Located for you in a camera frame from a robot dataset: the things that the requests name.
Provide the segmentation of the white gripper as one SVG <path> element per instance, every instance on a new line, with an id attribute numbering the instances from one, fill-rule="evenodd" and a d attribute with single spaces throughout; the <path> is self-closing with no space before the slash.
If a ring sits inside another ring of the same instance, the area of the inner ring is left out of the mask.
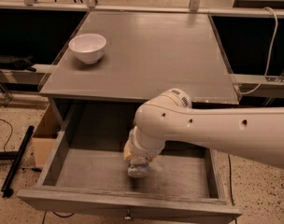
<path id="1" fill-rule="evenodd" d="M 163 150 L 163 142 L 140 134 L 139 131 L 130 131 L 123 149 L 123 159 L 129 161 L 135 157 L 144 157 L 149 162 L 153 161 Z"/>

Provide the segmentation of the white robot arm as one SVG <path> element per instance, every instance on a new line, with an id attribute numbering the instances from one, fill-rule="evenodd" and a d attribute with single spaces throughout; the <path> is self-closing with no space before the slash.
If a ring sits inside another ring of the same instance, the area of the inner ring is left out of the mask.
<path id="1" fill-rule="evenodd" d="M 194 109 L 171 89 L 135 112 L 123 157 L 131 176 L 145 176 L 167 141 L 194 144 L 284 169 L 284 107 Z"/>

